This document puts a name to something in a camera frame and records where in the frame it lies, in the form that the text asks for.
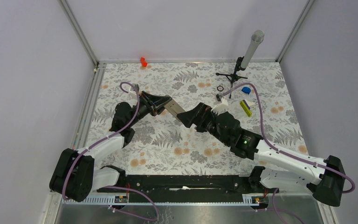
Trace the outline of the white remote control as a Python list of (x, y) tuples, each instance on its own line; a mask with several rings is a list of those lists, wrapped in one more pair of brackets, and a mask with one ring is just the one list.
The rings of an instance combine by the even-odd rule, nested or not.
[(178, 114), (185, 112), (185, 110), (174, 99), (165, 104), (164, 108), (178, 121), (180, 121)]

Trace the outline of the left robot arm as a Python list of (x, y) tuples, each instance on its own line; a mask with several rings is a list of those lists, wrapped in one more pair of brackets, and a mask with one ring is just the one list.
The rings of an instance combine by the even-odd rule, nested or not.
[(80, 149), (62, 151), (49, 182), (50, 190), (60, 193), (64, 199), (82, 202), (90, 192), (109, 186), (122, 191), (126, 186), (125, 171), (114, 166), (101, 166), (100, 162), (113, 152), (127, 146), (135, 131), (132, 128), (146, 115), (157, 116), (172, 100), (168, 95), (155, 96), (145, 91), (132, 94), (137, 102), (116, 105), (109, 132), (97, 142)]

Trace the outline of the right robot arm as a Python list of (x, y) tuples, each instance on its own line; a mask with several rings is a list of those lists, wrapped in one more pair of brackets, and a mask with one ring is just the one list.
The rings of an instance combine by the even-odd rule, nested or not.
[(285, 169), (276, 174), (266, 169), (258, 172), (249, 179), (251, 190), (296, 189), (311, 194), (326, 205), (340, 206), (344, 168), (338, 157), (330, 155), (323, 159), (278, 147), (261, 135), (243, 129), (240, 121), (229, 112), (216, 114), (204, 103), (177, 114), (177, 118), (187, 128), (195, 125), (196, 131), (208, 132), (240, 158), (265, 161)]

